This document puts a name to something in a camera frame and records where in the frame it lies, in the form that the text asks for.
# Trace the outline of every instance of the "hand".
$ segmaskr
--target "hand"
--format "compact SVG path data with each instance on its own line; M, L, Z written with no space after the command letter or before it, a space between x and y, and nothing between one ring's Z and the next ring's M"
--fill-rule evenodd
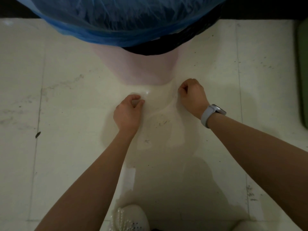
M139 95L129 95L116 107L113 119L121 132L135 135L138 131L144 104L144 100L139 100L140 98ZM133 100L139 100L137 105L132 104Z
M204 88L196 79L189 78L179 87L181 103L196 118L201 119L202 114L210 105L206 98Z

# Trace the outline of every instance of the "tile grout line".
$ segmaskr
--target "tile grout line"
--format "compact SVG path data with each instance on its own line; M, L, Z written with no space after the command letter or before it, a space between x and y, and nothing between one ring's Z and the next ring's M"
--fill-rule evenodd
M235 20L235 38L236 38L236 55L237 55L237 72L238 72L238 84L240 87L240 103L241 103L241 120L243 123L243 110L242 110L242 95L241 95L241 78L240 78L240 63L238 60L238 35L237 35L237 20ZM245 172L245 181L246 181L246 199L247 199L247 210L248 218L250 220L250 210L249 210L249 199L248 199L248 190L247 190L247 173Z
M45 43L44 43L44 57L43 57L43 68L42 68L42 83L41 83L41 92L40 92L40 102L39 102L39 113L38 113L38 124L37 124L37 132L39 132L39 121L41 116L41 103L42 103L42 91L43 91L43 81L44 81L44 71L45 71L45 64L46 64L46 45L47 45L47 36L45 36ZM34 162L33 162L33 171L32 171L32 181L31 181L31 194L30 194L30 206L29 206L29 214L28 220L31 216L31 209L32 209L32 198L33 198L33 185L34 185L34 174L35 174L35 162L36 162L36 150L37 150L38 139L35 141L35 151L34 151Z

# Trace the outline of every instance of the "white sneaker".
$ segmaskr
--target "white sneaker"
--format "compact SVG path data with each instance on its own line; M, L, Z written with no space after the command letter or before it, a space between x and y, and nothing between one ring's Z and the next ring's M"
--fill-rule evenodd
M138 205L118 208L111 216L109 231L150 231L149 222L144 211Z

